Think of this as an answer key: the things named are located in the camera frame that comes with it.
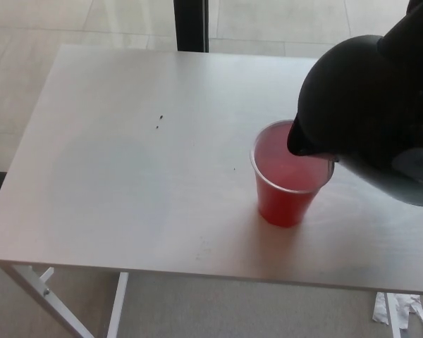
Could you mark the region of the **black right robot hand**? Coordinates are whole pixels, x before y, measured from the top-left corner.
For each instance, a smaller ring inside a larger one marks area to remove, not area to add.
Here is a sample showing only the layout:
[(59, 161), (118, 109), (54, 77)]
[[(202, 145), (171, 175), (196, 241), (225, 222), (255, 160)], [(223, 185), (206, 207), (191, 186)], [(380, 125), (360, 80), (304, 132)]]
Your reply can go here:
[(406, 15), (378, 43), (390, 61), (412, 63), (423, 59), (423, 1), (409, 1)]

